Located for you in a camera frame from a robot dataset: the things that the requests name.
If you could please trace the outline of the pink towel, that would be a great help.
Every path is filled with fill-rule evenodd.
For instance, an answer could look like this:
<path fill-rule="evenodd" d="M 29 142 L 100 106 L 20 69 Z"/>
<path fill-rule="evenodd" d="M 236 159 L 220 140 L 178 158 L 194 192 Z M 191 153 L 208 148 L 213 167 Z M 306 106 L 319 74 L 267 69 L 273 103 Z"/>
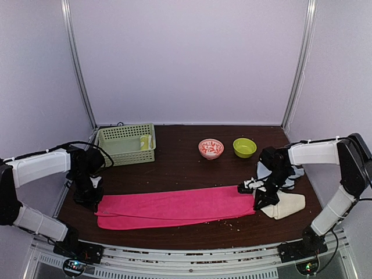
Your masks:
<path fill-rule="evenodd" d="M 105 195 L 98 226 L 107 230 L 179 227 L 255 214 L 254 197 L 236 186 L 130 195 Z"/>

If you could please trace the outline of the green lemon pattern towel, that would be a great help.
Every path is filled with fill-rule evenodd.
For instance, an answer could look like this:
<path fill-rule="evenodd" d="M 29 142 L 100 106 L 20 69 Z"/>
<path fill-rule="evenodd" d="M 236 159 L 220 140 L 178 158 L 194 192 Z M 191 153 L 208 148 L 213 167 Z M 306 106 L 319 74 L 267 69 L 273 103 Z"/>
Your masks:
<path fill-rule="evenodd" d="M 153 149 L 153 136 L 151 136 L 150 134 L 140 136 L 139 140 L 141 151 Z"/>

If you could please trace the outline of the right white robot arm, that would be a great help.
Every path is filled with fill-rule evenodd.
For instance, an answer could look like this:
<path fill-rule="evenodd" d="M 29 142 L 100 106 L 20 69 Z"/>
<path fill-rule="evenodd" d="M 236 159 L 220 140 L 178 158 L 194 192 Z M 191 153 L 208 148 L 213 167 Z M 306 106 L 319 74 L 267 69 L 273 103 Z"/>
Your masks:
<path fill-rule="evenodd" d="M 259 161 L 270 171 L 263 184 L 255 190 L 254 209 L 278 205 L 278 192 L 293 174 L 294 166 L 303 166 L 311 182 L 325 179 L 335 192 L 327 194 L 323 209 L 302 233 L 298 252 L 311 256 L 324 242 L 324 236 L 345 219 L 358 203 L 362 193 L 371 186 L 371 151 L 359 133 L 346 137 L 299 141 L 282 148 L 269 146 L 261 151 Z"/>

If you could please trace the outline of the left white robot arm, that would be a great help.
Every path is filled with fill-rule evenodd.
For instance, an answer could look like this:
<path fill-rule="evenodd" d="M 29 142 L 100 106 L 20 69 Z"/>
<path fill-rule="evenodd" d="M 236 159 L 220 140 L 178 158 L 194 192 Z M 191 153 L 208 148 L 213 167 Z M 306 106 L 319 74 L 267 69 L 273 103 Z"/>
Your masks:
<path fill-rule="evenodd" d="M 30 182 L 65 173 L 74 185 L 73 199 L 93 212 L 103 198 L 102 178 L 98 172 L 105 166 L 102 152 L 83 150 L 67 144 L 53 149 L 6 159 L 1 162 L 1 225 L 16 226 L 41 234 L 60 244 L 71 258 L 84 252 L 78 231 L 18 200 L 16 190 Z"/>

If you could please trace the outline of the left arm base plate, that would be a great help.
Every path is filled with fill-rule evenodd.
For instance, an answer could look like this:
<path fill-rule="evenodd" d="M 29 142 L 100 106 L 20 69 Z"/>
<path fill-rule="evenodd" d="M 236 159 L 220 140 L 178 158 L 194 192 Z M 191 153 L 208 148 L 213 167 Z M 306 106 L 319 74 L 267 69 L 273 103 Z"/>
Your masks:
<path fill-rule="evenodd" d="M 62 263 L 62 271 L 68 277 L 76 278 L 93 264 L 100 264 L 104 247 L 83 241 L 77 241 L 75 246 L 56 241 L 53 243 L 53 252 L 66 257 Z"/>

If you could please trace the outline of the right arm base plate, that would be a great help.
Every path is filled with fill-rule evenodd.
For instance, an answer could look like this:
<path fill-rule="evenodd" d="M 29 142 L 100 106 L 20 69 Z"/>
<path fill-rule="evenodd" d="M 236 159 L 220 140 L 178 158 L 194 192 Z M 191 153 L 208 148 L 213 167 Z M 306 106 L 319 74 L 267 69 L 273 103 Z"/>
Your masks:
<path fill-rule="evenodd" d="M 277 247 L 282 263 L 295 262 L 296 270 L 303 276 L 315 276 L 320 270 L 319 256 L 328 251 L 326 244 L 310 251 L 303 246 L 302 241 L 282 242 Z"/>

